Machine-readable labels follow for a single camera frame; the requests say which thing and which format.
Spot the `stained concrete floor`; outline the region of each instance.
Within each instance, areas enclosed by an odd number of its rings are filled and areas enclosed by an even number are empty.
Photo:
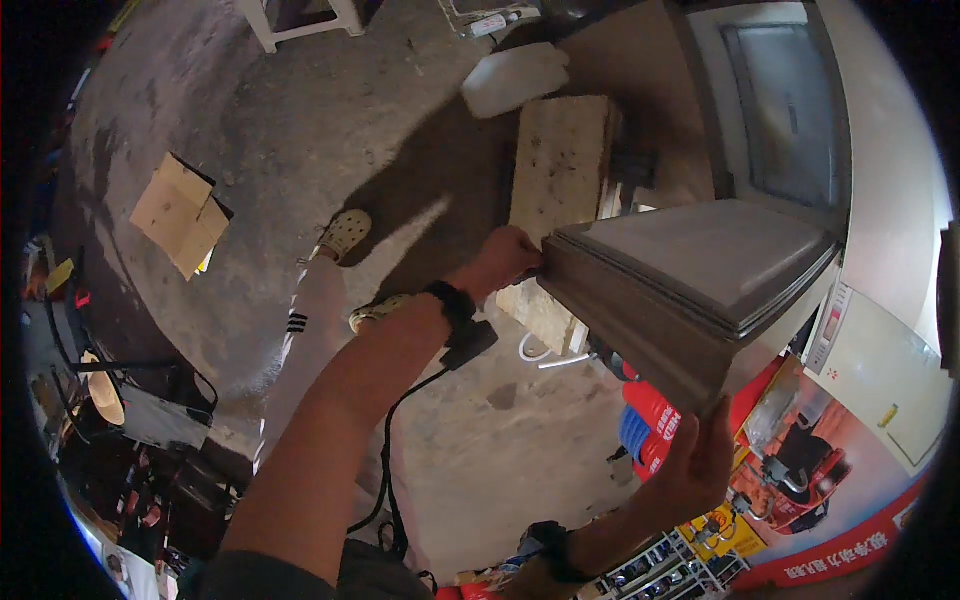
[[[491,49],[456,37],[435,0],[388,1],[365,36],[309,36],[272,56],[230,2],[145,0],[84,88],[61,177],[58,227],[85,239],[104,299],[91,329],[128,359],[175,348],[219,391],[211,438],[251,456],[317,227],[345,206],[373,217],[349,257],[346,316],[442,276],[506,220],[516,115],[475,121],[457,95]],[[216,179],[235,212],[190,282],[129,223],[167,151]],[[632,489],[605,463],[619,383],[592,365],[533,369],[516,355],[522,327],[492,301],[486,317],[499,344],[398,413],[441,582],[510,556],[531,522],[580,526]]]

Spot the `wooden board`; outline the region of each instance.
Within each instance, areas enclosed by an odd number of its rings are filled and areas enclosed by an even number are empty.
[[[611,212],[615,194],[608,189],[607,171],[619,124],[619,110],[605,96],[538,100],[524,107],[510,224],[526,230],[539,247],[556,228]],[[579,352],[586,342],[583,324],[533,279],[500,291],[496,305],[559,355],[568,348]]]

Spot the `black power cable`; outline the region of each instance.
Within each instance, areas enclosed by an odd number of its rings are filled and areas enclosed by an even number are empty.
[[[394,415],[396,414],[396,409],[400,406],[400,402],[407,399],[409,396],[419,392],[427,385],[433,383],[437,379],[440,379],[445,374],[449,373],[450,369],[444,368],[440,372],[434,375],[430,375],[422,382],[418,383],[414,387],[410,388],[406,394],[400,397],[396,403],[390,407],[390,412],[387,413],[387,419],[383,424],[383,448],[380,450],[380,461],[383,464],[383,477],[380,479],[380,492],[376,496],[376,504],[373,506],[373,510],[369,515],[363,519],[353,523],[347,528],[347,533],[352,534],[353,532],[360,531],[367,525],[370,525],[376,520],[376,516],[380,514],[380,510],[383,509],[383,500],[387,496],[387,490],[390,489],[390,502],[394,510],[394,518],[399,522],[399,526],[395,526],[394,538],[396,543],[396,538],[404,537],[406,538],[406,532],[400,534],[399,531],[402,530],[402,521],[399,518],[399,511],[396,509],[396,499],[393,494],[393,483],[390,477],[390,431],[391,424],[394,422]]]
[[[394,543],[390,548],[390,552],[397,556],[400,560],[403,560],[407,554],[407,549],[410,547],[410,540],[407,538],[406,529],[403,527],[403,517],[400,515],[400,509],[396,504],[394,482],[390,473],[391,425],[394,422],[396,409],[399,408],[400,402],[416,392],[419,392],[437,379],[440,379],[445,374],[460,369],[466,363],[470,362],[492,347],[496,341],[496,332],[493,331],[493,327],[489,322],[471,321],[469,324],[464,325],[464,327],[458,332],[458,335],[451,336],[450,339],[447,340],[447,347],[450,348],[450,350],[440,359],[440,362],[442,365],[444,365],[444,368],[410,388],[406,394],[401,396],[400,399],[397,400],[392,407],[390,407],[390,412],[387,413],[387,418],[383,425],[383,448],[380,450],[380,462],[383,467],[383,476],[380,479],[380,491],[376,497],[376,504],[373,506],[373,510],[369,515],[357,521],[356,523],[353,523],[347,528],[348,535],[373,523],[376,520],[377,515],[379,515],[380,511],[383,509],[384,499],[389,495],[390,510],[394,518]],[[382,537],[382,528],[377,532],[377,535]]]

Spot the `white tube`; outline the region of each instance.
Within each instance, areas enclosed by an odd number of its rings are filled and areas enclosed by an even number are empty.
[[[565,360],[558,360],[554,363],[541,363],[537,365],[538,369],[551,369],[553,367],[564,367],[566,365],[572,365],[573,363],[579,363],[580,361],[587,360],[589,358],[596,358],[596,354],[581,354],[580,356],[574,356],[573,358],[567,358]]]
[[[532,335],[533,335],[533,333],[527,332],[527,334],[526,334],[525,336],[523,336],[523,339],[520,340],[520,347],[517,349],[517,351],[518,351],[519,354],[520,354],[520,358],[522,358],[524,361],[526,361],[526,362],[528,362],[528,363],[536,363],[536,362],[539,361],[539,360],[543,360],[544,358],[546,358],[547,356],[549,356],[550,353],[551,353],[551,350],[548,349],[546,352],[544,352],[544,353],[541,354],[540,356],[529,356],[529,355],[527,355],[527,353],[526,353],[525,351],[523,351],[523,348],[527,345],[527,340],[529,340],[529,339],[530,339],[530,336],[532,336]]]

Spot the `black wristband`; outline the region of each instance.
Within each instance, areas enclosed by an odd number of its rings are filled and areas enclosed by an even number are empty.
[[[477,307],[466,292],[458,290],[446,281],[437,280],[423,288],[423,293],[433,296],[444,304],[444,317],[450,323],[450,339],[457,337],[460,331],[473,322],[473,314],[476,313]]]
[[[596,577],[587,575],[570,564],[567,541],[573,532],[563,532],[548,542],[540,551],[546,561],[550,577],[558,584],[588,584]]]

